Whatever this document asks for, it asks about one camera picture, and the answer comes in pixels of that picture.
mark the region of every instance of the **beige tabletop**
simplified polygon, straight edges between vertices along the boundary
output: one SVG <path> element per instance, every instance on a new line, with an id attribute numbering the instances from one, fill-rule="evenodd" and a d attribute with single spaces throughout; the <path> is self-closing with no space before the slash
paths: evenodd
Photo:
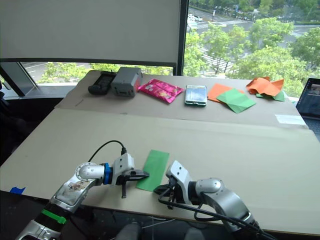
<path id="1" fill-rule="evenodd" d="M 170 153 L 168 164 L 180 161 L 194 180 L 222 179 L 263 229 L 320 235 L 320 143 L 308 129 L 56 108 L 1 166 L 0 189 L 25 187 L 24 195 L 49 199 L 109 140 L 124 143 L 136 168 L 154 149 Z M 119 154 L 117 145 L 108 145 L 93 162 L 112 164 Z M 125 199 L 120 187 L 103 185 L 93 187 L 83 203 L 193 219 L 187 210 L 168 210 L 134 182 Z"/>
<path id="2" fill-rule="evenodd" d="M 279 123 L 276 115 L 300 116 L 297 109 L 287 98 L 285 102 L 280 102 L 249 94 L 246 85 L 250 80 L 143 75 L 143 83 L 155 78 L 182 88 L 185 88 L 186 85 L 206 85 L 209 91 L 215 83 L 219 83 L 243 90 L 250 99 L 256 102 L 256 105 L 237 114 L 228 106 L 211 100 L 208 100 L 206 107 L 186 106 L 184 104 L 185 93 L 180 94 L 171 104 L 166 104 L 145 93 L 137 93 L 134 98 L 115 96 L 111 91 L 104 96 L 91 95 L 88 92 L 88 86 L 92 85 L 99 76 L 100 71 L 89 71 L 56 108 L 217 123 L 308 128 L 306 125 Z"/>

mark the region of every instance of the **white roller shade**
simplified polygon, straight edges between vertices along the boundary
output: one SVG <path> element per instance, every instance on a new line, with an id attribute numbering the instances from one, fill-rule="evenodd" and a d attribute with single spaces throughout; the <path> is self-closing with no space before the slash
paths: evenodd
<path id="1" fill-rule="evenodd" d="M 179 0 L 0 0 L 0 58 L 176 63 L 179 19 Z"/>

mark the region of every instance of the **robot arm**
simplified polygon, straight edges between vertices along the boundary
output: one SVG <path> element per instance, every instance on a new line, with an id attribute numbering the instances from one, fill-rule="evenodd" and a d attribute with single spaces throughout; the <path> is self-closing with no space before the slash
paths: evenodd
<path id="1" fill-rule="evenodd" d="M 189 172 L 176 160 L 169 166 L 166 176 L 169 178 L 168 184 L 158 186 L 154 192 L 160 195 L 159 201 L 167 204 L 169 209 L 180 207 L 192 210 L 195 212 L 195 219 L 199 221 L 222 220 L 223 225 L 236 239 L 257 239 L 261 234 L 268 235 L 266 239 L 272 239 L 259 228 L 244 202 L 237 194 L 226 188 L 222 180 L 210 177 L 193 181 Z M 163 201 L 162 197 L 169 197 L 169 200 Z M 202 204 L 206 204 L 214 208 L 217 214 L 211 214 L 216 217 L 199 218 L 197 212 L 205 211 L 182 204 L 199 205 L 199 208 Z M 243 226 L 252 226 L 256 231 L 245 230 Z"/>
<path id="2" fill-rule="evenodd" d="M 76 168 L 74 175 L 53 195 L 41 213 L 29 222 L 16 240 L 57 239 L 70 215 L 78 209 L 93 186 L 121 185 L 122 198 L 125 198 L 127 181 L 137 181 L 149 176 L 147 172 L 134 168 L 134 158 L 129 153 L 117 158 L 112 166 L 109 166 L 108 163 L 82 163 Z"/>

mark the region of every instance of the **snack package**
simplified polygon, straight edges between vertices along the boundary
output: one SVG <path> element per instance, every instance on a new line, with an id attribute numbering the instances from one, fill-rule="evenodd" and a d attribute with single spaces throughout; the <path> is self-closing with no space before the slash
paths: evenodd
<path id="1" fill-rule="evenodd" d="M 148 83 L 141 85 L 139 91 L 170 104 L 184 89 L 158 79 L 151 79 Z"/>

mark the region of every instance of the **green origami paper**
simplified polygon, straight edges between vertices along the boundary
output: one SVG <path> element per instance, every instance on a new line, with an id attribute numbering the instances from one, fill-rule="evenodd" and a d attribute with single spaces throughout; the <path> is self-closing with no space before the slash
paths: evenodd
<path id="1" fill-rule="evenodd" d="M 136 184 L 136 188 L 153 192 L 161 184 L 169 153 L 151 150 L 143 167 L 143 171 L 149 173 L 149 177 L 141 179 Z"/>
<path id="2" fill-rule="evenodd" d="M 235 88 L 225 91 L 217 96 L 216 99 L 226 103 L 235 113 L 240 113 L 256 104 L 255 101 Z"/>
<path id="3" fill-rule="evenodd" d="M 257 98 L 265 98 L 265 99 L 270 99 L 270 98 L 273 98 L 274 100 L 276 101 L 280 101 L 280 102 L 284 102 L 285 101 L 285 94 L 283 91 L 280 91 L 277 95 L 275 96 L 270 96 L 270 95 L 267 95 L 267 94 L 259 94 L 257 93 L 256 94 L 256 97 Z"/>

